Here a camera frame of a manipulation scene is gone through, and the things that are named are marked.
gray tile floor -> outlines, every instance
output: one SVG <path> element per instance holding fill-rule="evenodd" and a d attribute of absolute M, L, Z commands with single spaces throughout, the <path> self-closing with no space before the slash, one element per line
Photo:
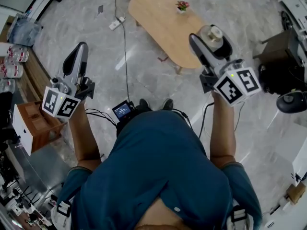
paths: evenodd
<path fill-rule="evenodd" d="M 124 23 L 127 38 L 128 84 L 130 98 L 137 103 L 145 98 L 153 109 L 171 97 L 175 107 L 186 112 L 194 130 L 199 133 L 201 117 L 206 103 L 212 102 L 203 94 L 199 81 L 202 69 L 184 69 L 175 73 L 170 60 L 161 63 L 157 58 L 166 54 L 127 11 L 130 0 L 117 0 L 118 16 L 126 14 Z M 252 56 L 258 53 L 258 42 L 282 31 L 277 0 L 186 0 L 191 8 L 207 23 L 223 29 L 237 45 L 241 57 L 255 69 Z M 104 12 L 98 14 L 98 6 Z M 53 76 L 64 59 L 80 41 L 89 45 L 87 75 L 96 82 L 94 99 L 87 99 L 86 106 L 108 112 L 127 98 L 124 66 L 123 30 L 114 31 L 109 25 L 114 21 L 113 0 L 63 0 L 52 2 L 41 18 L 44 26 L 35 43 L 35 52 L 48 73 Z M 275 206 L 289 184 L 274 171 L 272 153 L 276 141 L 297 115 L 277 112 L 276 96 L 260 93 L 248 100 L 242 109 L 236 131 L 236 159 L 243 163 L 259 196 L 263 211 Z M 241 106 L 236 107 L 236 120 Z M 96 117 L 90 123 L 101 153 L 108 155 L 114 145 L 116 132 L 112 125 Z M 206 115 L 206 132 L 201 141 L 209 152 L 212 126 L 212 108 Z M 64 132 L 73 149 L 68 128 Z M 59 144 L 64 160 L 71 158 L 68 147 Z"/>

plastic bottle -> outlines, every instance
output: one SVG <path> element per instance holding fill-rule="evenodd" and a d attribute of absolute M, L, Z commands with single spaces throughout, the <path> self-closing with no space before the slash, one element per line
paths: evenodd
<path fill-rule="evenodd" d="M 29 52 L 25 47 L 13 46 L 8 50 L 9 59 L 14 62 L 26 62 L 29 58 Z"/>
<path fill-rule="evenodd" d="M 21 78 L 24 73 L 24 67 L 20 64 L 1 64 L 0 65 L 0 79 L 4 78 Z"/>
<path fill-rule="evenodd" d="M 16 82 L 14 79 L 1 79 L 0 80 L 0 93 L 15 92 Z"/>

person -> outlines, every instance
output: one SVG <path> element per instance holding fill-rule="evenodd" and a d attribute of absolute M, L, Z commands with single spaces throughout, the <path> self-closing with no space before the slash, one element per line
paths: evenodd
<path fill-rule="evenodd" d="M 197 135 L 171 111 L 171 100 L 163 110 L 151 111 L 141 99 L 140 113 L 122 128 L 101 163 L 84 105 L 79 105 L 69 120 L 78 166 L 68 173 L 57 202 L 60 208 L 72 202 L 71 212 L 66 211 L 70 220 L 62 221 L 65 229 L 69 222 L 71 229 L 225 229 L 234 199 L 259 229 L 259 201 L 235 160 L 234 110 L 212 94 L 210 159 Z"/>

